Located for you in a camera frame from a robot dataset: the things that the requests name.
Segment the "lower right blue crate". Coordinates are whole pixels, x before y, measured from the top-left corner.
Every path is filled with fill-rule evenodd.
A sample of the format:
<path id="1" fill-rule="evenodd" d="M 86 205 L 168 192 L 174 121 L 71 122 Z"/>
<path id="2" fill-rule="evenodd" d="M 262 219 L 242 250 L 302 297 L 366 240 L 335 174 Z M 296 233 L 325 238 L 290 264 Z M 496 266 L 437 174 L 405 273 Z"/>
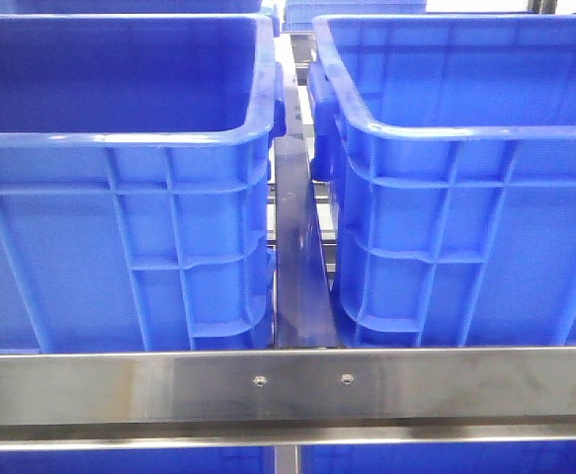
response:
<path id="1" fill-rule="evenodd" d="M 576 473 L 576 440 L 319 445 L 304 473 Z"/>

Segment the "far left blue crate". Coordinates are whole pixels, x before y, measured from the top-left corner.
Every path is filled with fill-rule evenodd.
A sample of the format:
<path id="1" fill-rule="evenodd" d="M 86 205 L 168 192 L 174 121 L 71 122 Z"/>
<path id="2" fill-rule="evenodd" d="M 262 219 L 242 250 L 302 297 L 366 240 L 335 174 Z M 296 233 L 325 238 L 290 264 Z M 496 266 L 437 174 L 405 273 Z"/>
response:
<path id="1" fill-rule="evenodd" d="M 0 14 L 261 14 L 280 35 L 274 1 L 203 0 L 13 0 L 0 1 Z"/>

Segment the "far right blue crate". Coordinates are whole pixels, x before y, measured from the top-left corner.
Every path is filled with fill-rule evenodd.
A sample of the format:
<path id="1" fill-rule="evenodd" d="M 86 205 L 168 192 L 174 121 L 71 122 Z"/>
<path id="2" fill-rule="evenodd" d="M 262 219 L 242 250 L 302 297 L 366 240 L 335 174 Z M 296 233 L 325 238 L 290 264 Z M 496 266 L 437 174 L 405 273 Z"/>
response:
<path id="1" fill-rule="evenodd" d="M 285 4 L 284 32 L 309 32 L 312 21 L 322 15 L 424 14 L 422 0 L 303 0 Z"/>

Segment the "stainless steel front rail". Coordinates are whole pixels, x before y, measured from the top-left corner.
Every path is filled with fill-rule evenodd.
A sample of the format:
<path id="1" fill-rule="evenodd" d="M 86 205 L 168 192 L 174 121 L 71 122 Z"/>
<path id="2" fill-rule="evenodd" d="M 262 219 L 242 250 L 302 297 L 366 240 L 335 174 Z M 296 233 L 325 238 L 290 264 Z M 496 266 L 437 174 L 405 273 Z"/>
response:
<path id="1" fill-rule="evenodd" d="M 0 450 L 576 439 L 576 347 L 0 355 Z"/>

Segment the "lower left blue crate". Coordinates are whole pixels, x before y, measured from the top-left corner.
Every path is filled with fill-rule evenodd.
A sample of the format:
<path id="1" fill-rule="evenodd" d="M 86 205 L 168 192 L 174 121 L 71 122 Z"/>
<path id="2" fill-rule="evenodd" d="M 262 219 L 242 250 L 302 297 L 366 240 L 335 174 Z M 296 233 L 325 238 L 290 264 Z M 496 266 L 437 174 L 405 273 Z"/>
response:
<path id="1" fill-rule="evenodd" d="M 0 451 L 0 473 L 272 473 L 265 447 Z"/>

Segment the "blue plastic crate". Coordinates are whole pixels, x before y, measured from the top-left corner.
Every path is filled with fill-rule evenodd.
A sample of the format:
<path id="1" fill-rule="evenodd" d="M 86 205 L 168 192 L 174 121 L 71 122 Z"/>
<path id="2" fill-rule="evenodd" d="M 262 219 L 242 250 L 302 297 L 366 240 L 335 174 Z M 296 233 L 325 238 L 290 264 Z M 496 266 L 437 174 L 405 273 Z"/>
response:
<path id="1" fill-rule="evenodd" d="M 263 349 L 261 15 L 0 15 L 0 354 Z"/>
<path id="2" fill-rule="evenodd" d="M 576 346 L 576 15 L 312 26 L 342 341 Z"/>

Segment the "steel centre divider bar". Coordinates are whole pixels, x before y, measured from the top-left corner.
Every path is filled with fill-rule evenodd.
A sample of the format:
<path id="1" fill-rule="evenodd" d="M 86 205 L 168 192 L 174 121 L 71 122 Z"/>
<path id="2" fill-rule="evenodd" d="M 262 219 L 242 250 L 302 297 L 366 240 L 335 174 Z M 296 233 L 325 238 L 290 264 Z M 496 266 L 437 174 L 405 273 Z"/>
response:
<path id="1" fill-rule="evenodd" d="M 289 71 L 285 72 L 284 91 L 287 132 L 275 141 L 276 346 L 336 348 L 339 340 L 309 175 L 297 82 Z"/>

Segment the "left blue plastic crate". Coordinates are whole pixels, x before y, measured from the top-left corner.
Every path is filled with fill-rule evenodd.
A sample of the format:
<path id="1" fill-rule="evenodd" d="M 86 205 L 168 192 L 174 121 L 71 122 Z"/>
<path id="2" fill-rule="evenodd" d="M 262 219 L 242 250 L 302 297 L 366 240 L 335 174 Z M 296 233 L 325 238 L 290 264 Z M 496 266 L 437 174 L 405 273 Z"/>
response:
<path id="1" fill-rule="evenodd" d="M 0 15 L 0 354 L 263 349 L 261 15 Z"/>

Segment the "right blue plastic crate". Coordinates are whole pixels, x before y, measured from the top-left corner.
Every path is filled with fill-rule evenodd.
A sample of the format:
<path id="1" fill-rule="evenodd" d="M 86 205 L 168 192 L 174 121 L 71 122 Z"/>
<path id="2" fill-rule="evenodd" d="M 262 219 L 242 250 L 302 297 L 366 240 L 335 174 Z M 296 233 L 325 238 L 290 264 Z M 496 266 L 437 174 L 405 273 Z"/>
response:
<path id="1" fill-rule="evenodd" d="M 312 26 L 342 341 L 576 346 L 576 15 Z"/>

